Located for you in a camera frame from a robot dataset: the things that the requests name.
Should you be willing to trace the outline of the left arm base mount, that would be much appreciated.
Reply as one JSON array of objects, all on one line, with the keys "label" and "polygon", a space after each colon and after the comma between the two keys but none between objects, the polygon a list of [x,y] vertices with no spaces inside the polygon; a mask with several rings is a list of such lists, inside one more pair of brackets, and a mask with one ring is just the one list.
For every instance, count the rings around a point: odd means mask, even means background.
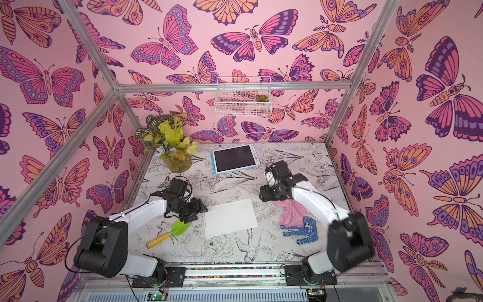
[{"label": "left arm base mount", "polygon": [[134,288],[182,288],[186,276],[186,267],[167,266],[167,262],[154,257],[157,266],[150,277],[135,276]]}]

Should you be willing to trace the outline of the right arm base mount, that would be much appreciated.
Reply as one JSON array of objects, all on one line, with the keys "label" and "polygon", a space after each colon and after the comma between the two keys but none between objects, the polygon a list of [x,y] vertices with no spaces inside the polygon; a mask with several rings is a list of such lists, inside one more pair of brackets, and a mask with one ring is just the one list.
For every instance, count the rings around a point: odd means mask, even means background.
[{"label": "right arm base mount", "polygon": [[317,252],[302,259],[300,265],[280,267],[288,286],[326,286],[337,285],[335,268],[326,252]]}]

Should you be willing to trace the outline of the white drawing tablet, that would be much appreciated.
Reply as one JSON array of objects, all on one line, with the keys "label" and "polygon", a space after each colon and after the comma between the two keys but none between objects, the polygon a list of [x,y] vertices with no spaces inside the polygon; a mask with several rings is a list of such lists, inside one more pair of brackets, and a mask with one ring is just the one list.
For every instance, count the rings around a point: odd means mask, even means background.
[{"label": "white drawing tablet", "polygon": [[211,238],[258,227],[250,198],[208,207],[204,213],[205,237]]}]

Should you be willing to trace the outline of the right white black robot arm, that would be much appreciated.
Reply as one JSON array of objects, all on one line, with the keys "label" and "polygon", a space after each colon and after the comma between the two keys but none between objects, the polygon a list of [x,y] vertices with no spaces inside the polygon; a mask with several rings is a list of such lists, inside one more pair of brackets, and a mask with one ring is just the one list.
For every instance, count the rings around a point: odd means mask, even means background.
[{"label": "right white black robot arm", "polygon": [[375,248],[365,216],[339,207],[302,174],[293,174],[285,161],[268,164],[267,184],[260,188],[263,202],[294,200],[326,227],[327,249],[303,259],[306,274],[322,275],[345,271],[375,256]]}]

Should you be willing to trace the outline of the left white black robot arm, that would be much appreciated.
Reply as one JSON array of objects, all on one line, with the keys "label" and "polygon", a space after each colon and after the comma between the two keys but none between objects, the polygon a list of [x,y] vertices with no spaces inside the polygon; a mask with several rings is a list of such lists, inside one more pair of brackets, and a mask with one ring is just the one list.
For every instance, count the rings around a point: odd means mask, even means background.
[{"label": "left white black robot arm", "polygon": [[189,181],[176,177],[167,188],[151,193],[140,205],[109,217],[93,218],[80,238],[74,267],[106,278],[138,276],[155,284],[166,282],[166,262],[155,256],[130,253],[129,236],[159,216],[178,218],[185,225],[196,221],[208,208],[191,192]]}]

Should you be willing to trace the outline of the pink cloth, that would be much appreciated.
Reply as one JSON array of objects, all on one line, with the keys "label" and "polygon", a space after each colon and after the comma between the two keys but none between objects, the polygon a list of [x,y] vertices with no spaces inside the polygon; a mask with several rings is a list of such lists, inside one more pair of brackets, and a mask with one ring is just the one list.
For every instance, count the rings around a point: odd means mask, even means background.
[{"label": "pink cloth", "polygon": [[283,213],[280,215],[279,223],[285,227],[301,227],[303,219],[307,215],[305,207],[295,200],[276,201],[274,205],[280,208]]}]

